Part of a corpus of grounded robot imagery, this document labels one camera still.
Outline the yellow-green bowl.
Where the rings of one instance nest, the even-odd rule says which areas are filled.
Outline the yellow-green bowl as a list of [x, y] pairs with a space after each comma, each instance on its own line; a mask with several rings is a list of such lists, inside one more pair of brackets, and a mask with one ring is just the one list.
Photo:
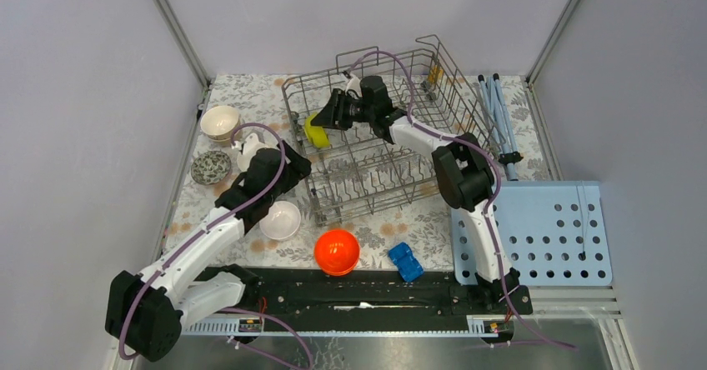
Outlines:
[[316, 115], [313, 113], [306, 118], [304, 122], [305, 137], [315, 148], [329, 148], [330, 141], [324, 128], [313, 125], [315, 117]]

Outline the pink patterned bowl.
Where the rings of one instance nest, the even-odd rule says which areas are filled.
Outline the pink patterned bowl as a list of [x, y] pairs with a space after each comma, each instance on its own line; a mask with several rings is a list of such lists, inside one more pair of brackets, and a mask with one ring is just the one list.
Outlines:
[[222, 151], [208, 151], [196, 157], [190, 167], [192, 180], [200, 185], [223, 181], [232, 170], [230, 156]]

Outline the plain white bowl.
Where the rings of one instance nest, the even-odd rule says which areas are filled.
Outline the plain white bowl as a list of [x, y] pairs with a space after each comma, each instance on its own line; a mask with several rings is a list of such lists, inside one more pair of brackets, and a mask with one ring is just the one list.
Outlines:
[[266, 238], [283, 241], [297, 233], [301, 221], [301, 212], [295, 204], [277, 201], [273, 203], [268, 214], [259, 222], [259, 226]]

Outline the beige bowl with leaf pattern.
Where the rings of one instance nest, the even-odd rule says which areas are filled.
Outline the beige bowl with leaf pattern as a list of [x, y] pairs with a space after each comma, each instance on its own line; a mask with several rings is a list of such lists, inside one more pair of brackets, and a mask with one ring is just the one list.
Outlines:
[[200, 130], [208, 138], [224, 140], [230, 138], [240, 125], [240, 112], [235, 107], [217, 106], [207, 110], [200, 119]]

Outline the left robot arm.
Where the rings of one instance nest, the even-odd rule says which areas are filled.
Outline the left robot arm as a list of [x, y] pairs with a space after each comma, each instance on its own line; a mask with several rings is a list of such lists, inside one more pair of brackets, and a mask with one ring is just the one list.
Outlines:
[[309, 176], [311, 167], [287, 143], [253, 150], [247, 169], [188, 237], [142, 271], [116, 275], [109, 287], [105, 330], [118, 340], [119, 357], [156, 362], [196, 322], [225, 308], [254, 309], [258, 289], [235, 274], [221, 272], [197, 287], [191, 283], [218, 253], [265, 218], [279, 196]]

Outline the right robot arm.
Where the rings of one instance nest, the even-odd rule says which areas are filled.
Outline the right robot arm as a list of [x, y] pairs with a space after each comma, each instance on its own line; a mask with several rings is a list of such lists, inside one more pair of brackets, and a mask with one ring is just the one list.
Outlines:
[[499, 313], [510, 304], [519, 273], [504, 253], [494, 218], [501, 180], [473, 134], [442, 132], [417, 120], [410, 109], [395, 107], [380, 76], [351, 76], [346, 88], [333, 89], [310, 123], [337, 130], [366, 123], [376, 137], [429, 158], [441, 196], [459, 211], [474, 246], [479, 305]]

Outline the grey wire dish rack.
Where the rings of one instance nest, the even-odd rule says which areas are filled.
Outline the grey wire dish rack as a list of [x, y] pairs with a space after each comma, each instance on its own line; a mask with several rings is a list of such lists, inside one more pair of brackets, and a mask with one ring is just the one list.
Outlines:
[[[329, 223], [326, 214], [335, 211], [340, 215], [345, 203], [364, 201], [368, 206], [364, 211], [368, 209], [373, 214], [372, 203], [380, 195], [387, 198], [404, 193], [411, 203], [414, 200], [411, 187], [427, 181], [436, 184], [430, 159], [377, 138], [366, 123], [355, 123], [346, 131], [328, 130], [330, 147], [315, 148], [307, 140], [306, 118], [321, 110], [334, 88], [345, 88], [346, 70], [352, 70], [358, 78], [380, 76], [395, 107], [405, 109], [412, 103], [414, 117], [425, 125], [453, 135], [472, 133], [480, 147], [493, 156], [499, 155], [499, 146], [492, 135], [494, 121], [471, 77], [463, 75], [437, 35], [418, 37], [415, 42], [409, 50], [397, 52], [395, 58], [380, 54], [376, 46], [343, 52], [336, 56], [335, 67], [289, 77], [282, 86], [293, 146], [312, 163], [304, 189], [317, 225]], [[427, 82], [433, 65], [444, 69], [436, 84]], [[362, 173], [369, 173], [369, 183], [374, 184], [373, 164], [365, 164], [365, 159], [357, 161], [360, 157], [354, 156], [354, 146], [364, 153], [382, 153], [382, 157], [376, 158], [394, 163], [397, 177], [391, 176], [392, 182], [383, 181], [382, 192], [371, 193], [364, 186]]]

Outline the orange bowl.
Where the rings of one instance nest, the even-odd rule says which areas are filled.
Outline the orange bowl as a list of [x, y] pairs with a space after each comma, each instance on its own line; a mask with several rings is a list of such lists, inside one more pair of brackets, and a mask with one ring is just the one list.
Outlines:
[[313, 256], [325, 274], [341, 277], [357, 267], [360, 252], [359, 241], [351, 232], [333, 229], [319, 237], [314, 245]]

